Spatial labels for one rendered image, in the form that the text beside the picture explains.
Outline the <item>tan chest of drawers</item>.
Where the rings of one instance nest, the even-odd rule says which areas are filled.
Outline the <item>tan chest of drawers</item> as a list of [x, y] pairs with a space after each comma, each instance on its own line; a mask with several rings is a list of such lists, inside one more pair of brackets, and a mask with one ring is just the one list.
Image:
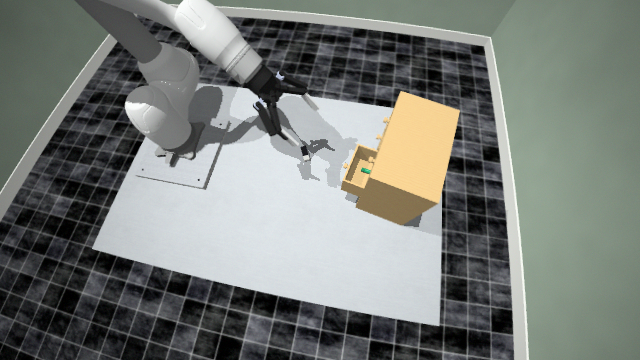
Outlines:
[[460, 110], [400, 92], [355, 206], [403, 225], [439, 204]]

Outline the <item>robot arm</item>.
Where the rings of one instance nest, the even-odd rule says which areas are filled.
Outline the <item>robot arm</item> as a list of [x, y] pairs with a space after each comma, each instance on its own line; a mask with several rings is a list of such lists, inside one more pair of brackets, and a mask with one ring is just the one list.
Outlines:
[[160, 44], [134, 14], [184, 35], [192, 47], [239, 84], [248, 83], [262, 67], [263, 59], [237, 27], [207, 0], [184, 0], [178, 8], [160, 0], [75, 1], [138, 60], [149, 85], [127, 96], [125, 110], [133, 125], [159, 145], [155, 155], [166, 156], [168, 166], [177, 157], [195, 158], [205, 128], [203, 122], [188, 121], [199, 65], [187, 50]]

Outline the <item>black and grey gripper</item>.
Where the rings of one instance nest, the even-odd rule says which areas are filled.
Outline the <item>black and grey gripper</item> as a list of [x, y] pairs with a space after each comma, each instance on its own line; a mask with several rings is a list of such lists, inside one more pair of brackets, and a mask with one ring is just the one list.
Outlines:
[[[268, 81], [269, 83], [267, 84]], [[280, 81], [288, 83], [297, 88], [281, 85]], [[276, 102], [279, 101], [283, 93], [296, 94], [296, 95], [301, 95], [301, 97], [305, 100], [305, 102], [314, 111], [319, 110], [320, 106], [307, 93], [308, 84], [287, 75], [282, 70], [276, 73], [276, 77], [275, 77], [273, 76], [273, 73], [265, 65], [262, 65], [260, 70], [255, 74], [255, 76], [245, 85], [249, 90], [251, 90], [259, 98], [259, 100], [253, 104], [253, 107], [259, 113], [260, 118], [269, 136], [274, 136], [278, 134], [281, 138], [286, 140], [293, 147], [298, 146], [299, 143], [294, 138], [292, 138], [284, 129], [281, 129], [279, 116], [276, 108], [277, 106]], [[270, 117], [264, 107], [263, 102], [266, 103], [267, 105], [267, 109], [269, 110]]]

